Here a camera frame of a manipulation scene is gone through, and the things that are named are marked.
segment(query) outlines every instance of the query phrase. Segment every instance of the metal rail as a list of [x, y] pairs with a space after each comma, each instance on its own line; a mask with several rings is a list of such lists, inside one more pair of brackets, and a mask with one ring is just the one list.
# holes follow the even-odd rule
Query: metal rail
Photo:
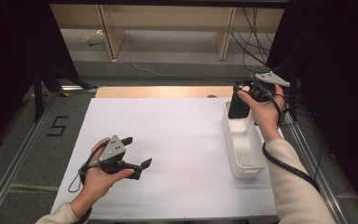
[[316, 176], [316, 182], [318, 183], [319, 188], [321, 189], [321, 194], [324, 197], [325, 202], [327, 203], [327, 206], [330, 209], [330, 212], [333, 215], [334, 219], [338, 224], [349, 223], [343, 214], [343, 211], [341, 209], [341, 206], [336, 196], [328, 186], [323, 171], [321, 170], [320, 167], [318, 167], [318, 162], [313, 156], [312, 152], [310, 151], [310, 146], [308, 145], [304, 137], [304, 134], [301, 132], [298, 124], [294, 123], [293, 119], [290, 117], [289, 114], [286, 114], [285, 121], [287, 123], [293, 124], [293, 125], [289, 125], [290, 131], [296, 140], [299, 152], [306, 163], [305, 166], [307, 170], [310, 173], [315, 174], [317, 169], [319, 169], [318, 174]]
[[31, 130], [27, 133], [27, 136], [25, 137], [24, 141], [21, 144], [21, 147], [19, 151], [17, 152], [16, 156], [14, 157], [12, 163], [7, 168], [7, 171], [0, 182], [0, 206], [7, 196], [7, 192], [10, 189], [11, 184], [17, 177], [17, 174], [20, 171], [20, 168], [22, 167], [28, 152], [32, 148], [32, 145], [34, 143], [34, 140], [36, 139], [42, 125], [44, 124], [46, 120], [46, 114], [48, 113], [49, 109], [51, 108], [54, 101], [57, 99], [58, 93], [52, 93], [48, 99], [46, 100], [46, 110], [41, 115], [38, 122], [35, 122], [33, 126], [31, 127]]

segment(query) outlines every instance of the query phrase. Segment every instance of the sleeve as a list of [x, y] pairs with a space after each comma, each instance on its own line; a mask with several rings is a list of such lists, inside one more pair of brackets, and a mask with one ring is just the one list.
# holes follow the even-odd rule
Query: sleeve
[[77, 222], [78, 218], [72, 211], [71, 204], [62, 203], [60, 207], [52, 214], [45, 215], [36, 221], [36, 224], [65, 224]]
[[[307, 174], [295, 149], [281, 138], [266, 143], [266, 151], [274, 158]], [[268, 161], [275, 206], [281, 224], [336, 223], [324, 199], [309, 182]]]

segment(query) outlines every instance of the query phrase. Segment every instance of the device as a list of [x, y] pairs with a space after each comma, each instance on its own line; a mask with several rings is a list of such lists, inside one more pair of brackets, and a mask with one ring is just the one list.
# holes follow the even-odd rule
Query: device
[[[152, 159], [150, 158], [149, 160], [142, 162], [141, 165], [126, 163], [123, 160], [127, 150], [125, 146], [131, 143], [132, 137], [120, 140], [118, 136], [114, 134], [112, 138], [109, 139], [109, 141], [100, 144], [97, 149], [95, 149], [94, 152], [89, 156], [89, 159], [79, 169], [78, 172], [81, 182], [84, 184], [87, 170], [97, 166], [101, 167], [104, 172], [110, 175], [118, 173], [124, 169], [132, 169], [134, 170], [134, 173], [127, 178], [139, 180], [142, 171], [150, 166]], [[103, 147], [104, 149], [101, 157], [97, 161], [90, 161], [95, 153]]]
[[244, 119], [249, 116], [250, 107], [240, 98], [238, 91], [245, 91], [244, 87], [249, 87], [248, 93], [257, 102], [266, 102], [275, 94], [275, 84], [290, 87], [290, 83], [273, 72], [250, 75], [251, 80], [236, 81], [233, 85], [230, 108], [228, 110], [229, 119]]

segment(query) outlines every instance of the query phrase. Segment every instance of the white plastic bin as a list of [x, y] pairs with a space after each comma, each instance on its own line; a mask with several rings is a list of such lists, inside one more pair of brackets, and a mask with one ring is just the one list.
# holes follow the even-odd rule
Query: white plastic bin
[[223, 127], [232, 174], [237, 178], [255, 177], [267, 167], [263, 143], [252, 118], [229, 119], [230, 101], [225, 103]]

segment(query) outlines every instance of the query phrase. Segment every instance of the gray floor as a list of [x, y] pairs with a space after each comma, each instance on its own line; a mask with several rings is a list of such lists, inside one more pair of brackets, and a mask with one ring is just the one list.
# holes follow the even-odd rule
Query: gray floor
[[[218, 60], [213, 33], [128, 31], [118, 59], [113, 62], [108, 57], [105, 45], [102, 44], [103, 35], [97, 34], [97, 31], [62, 30], [62, 34], [81, 78], [98, 86], [227, 85], [232, 79], [246, 77], [249, 74], [242, 65], [243, 60], [252, 70], [266, 71], [266, 68], [251, 57], [245, 55], [242, 58], [242, 50], [232, 38], [227, 59]], [[85, 35], [90, 38], [88, 43], [82, 42]], [[264, 48], [270, 47], [270, 42], [265, 35], [261, 35], [260, 40]], [[262, 59], [257, 49], [251, 49], [251, 52]], [[74, 85], [66, 80], [61, 82], [62, 85]], [[32, 148], [0, 207], [0, 223], [33, 223], [49, 211], [71, 156], [88, 103], [94, 94], [95, 91], [72, 91], [67, 97], [55, 95], [45, 97], [45, 102], [53, 99], [51, 106], [47, 108], [46, 117], [41, 123], [41, 129], [36, 135]], [[0, 147], [0, 179], [4, 176], [12, 158], [16, 156], [23, 139], [32, 129], [34, 116], [32, 90], [24, 97], [24, 102], [25, 106], [19, 107], [13, 116], [13, 121], [2, 133], [4, 144]], [[58, 131], [51, 128], [58, 116], [67, 117], [67, 119], [60, 119], [59, 123], [66, 126], [65, 132], [62, 136], [48, 137], [49, 133]], [[306, 136], [312, 155], [315, 158], [322, 155], [320, 173], [325, 176], [328, 187], [337, 198], [347, 223], [358, 223], [358, 197], [342, 174], [339, 164], [327, 156], [328, 146], [301, 100], [298, 101], [297, 116], [299, 127]], [[296, 140], [290, 136], [290, 125], [283, 126], [282, 131], [289, 142], [296, 143]], [[276, 220], [276, 217], [249, 219], [252, 224], [268, 224]], [[245, 223], [244, 220], [197, 222]]]

